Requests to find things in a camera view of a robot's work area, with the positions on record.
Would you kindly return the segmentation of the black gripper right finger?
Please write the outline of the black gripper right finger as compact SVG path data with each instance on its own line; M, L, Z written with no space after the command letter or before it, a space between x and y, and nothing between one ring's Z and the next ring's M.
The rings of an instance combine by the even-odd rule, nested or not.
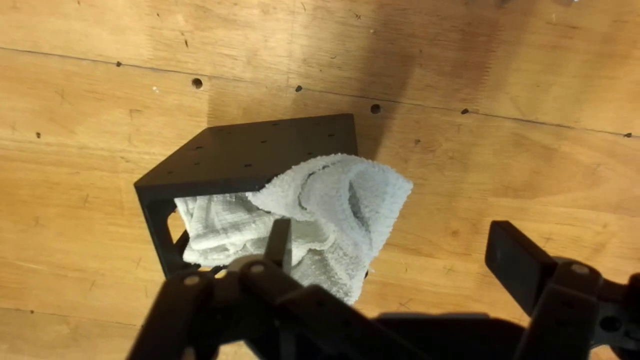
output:
M547 292L559 262L512 222L490 224L484 264L528 316L559 308L559 299Z

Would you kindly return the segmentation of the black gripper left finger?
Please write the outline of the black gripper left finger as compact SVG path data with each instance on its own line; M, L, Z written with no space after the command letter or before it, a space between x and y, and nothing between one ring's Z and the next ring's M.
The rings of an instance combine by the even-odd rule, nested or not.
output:
M285 273L289 273L293 266L291 228L293 228L293 222L289 218L279 218L273 224L266 251L265 251L265 258Z

